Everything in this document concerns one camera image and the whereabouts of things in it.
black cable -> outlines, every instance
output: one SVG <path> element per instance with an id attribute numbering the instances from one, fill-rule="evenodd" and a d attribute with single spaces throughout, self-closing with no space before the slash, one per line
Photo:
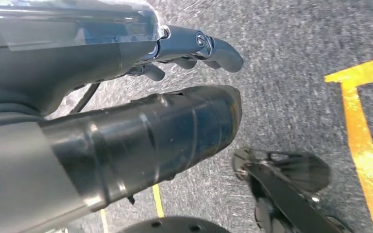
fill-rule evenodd
<path id="1" fill-rule="evenodd" d="M 78 113 L 82 111 L 85 105 L 89 102 L 89 100 L 95 94 L 100 84 L 101 83 L 93 83 L 89 87 L 89 89 L 85 92 L 85 94 L 82 96 L 82 98 L 79 100 L 79 102 L 76 104 L 76 106 L 69 112 L 69 114 L 74 114 L 74 113 Z"/>

yellow road marking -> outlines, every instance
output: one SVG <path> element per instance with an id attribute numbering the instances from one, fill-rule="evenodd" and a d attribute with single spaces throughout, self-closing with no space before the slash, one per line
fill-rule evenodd
<path id="1" fill-rule="evenodd" d="M 164 217 L 164 208 L 162 207 L 161 193 L 159 192 L 158 184 L 152 186 L 153 199 L 155 201 L 156 212 L 158 217 Z"/>
<path id="2" fill-rule="evenodd" d="M 327 75 L 325 81 L 341 83 L 348 145 L 373 220 L 373 139 L 357 91 L 373 82 L 373 61 Z"/>
<path id="3" fill-rule="evenodd" d="M 103 233 L 108 233 L 108 222 L 106 221 L 105 210 L 101 209 L 100 214 L 101 214 L 101 220 L 102 220 Z"/>

chrome bolt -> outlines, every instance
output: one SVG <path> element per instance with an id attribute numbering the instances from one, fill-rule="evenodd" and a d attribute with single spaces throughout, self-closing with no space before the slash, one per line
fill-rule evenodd
<path id="1" fill-rule="evenodd" d="M 311 200 L 316 204 L 321 202 L 320 198 L 316 195 L 311 196 Z"/>
<path id="2" fill-rule="evenodd" d="M 197 44 L 200 47 L 203 47 L 205 45 L 205 36 L 202 33 L 197 33 Z"/>

black metal bracket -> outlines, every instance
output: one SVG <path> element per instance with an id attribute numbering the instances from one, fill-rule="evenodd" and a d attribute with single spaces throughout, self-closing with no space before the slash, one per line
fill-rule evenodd
<path id="1" fill-rule="evenodd" d="M 255 153 L 263 153 L 259 159 Z M 284 159 L 274 160 L 273 154 Z M 232 165 L 256 199 L 255 219 L 266 233 L 351 233 L 317 207 L 315 192 L 329 184 L 329 166 L 310 153 L 239 149 Z"/>

gray asphalt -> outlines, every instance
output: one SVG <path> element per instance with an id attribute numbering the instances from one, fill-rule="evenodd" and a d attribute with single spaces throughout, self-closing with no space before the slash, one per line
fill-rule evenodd
<path id="1" fill-rule="evenodd" d="M 124 77 L 103 83 L 85 110 L 124 104 L 155 92 L 215 83 L 240 89 L 243 121 L 234 143 L 207 161 L 160 184 L 165 214 L 212 220 L 235 233 L 260 232 L 255 203 L 235 179 L 230 154 L 239 146 L 316 153 L 333 169 L 323 209 L 356 233 L 373 233 L 368 207 L 347 144 L 339 84 L 324 76 L 373 59 L 373 0 L 149 0 L 168 24 L 202 29 L 231 43 L 246 59 L 236 74 L 162 66 L 161 82 Z M 360 87 L 373 136 L 373 83 Z M 84 90 L 68 96 L 66 114 Z M 152 191 L 106 209 L 109 232 L 157 216 Z M 99 213 L 70 224 L 71 232 L 102 232 Z"/>

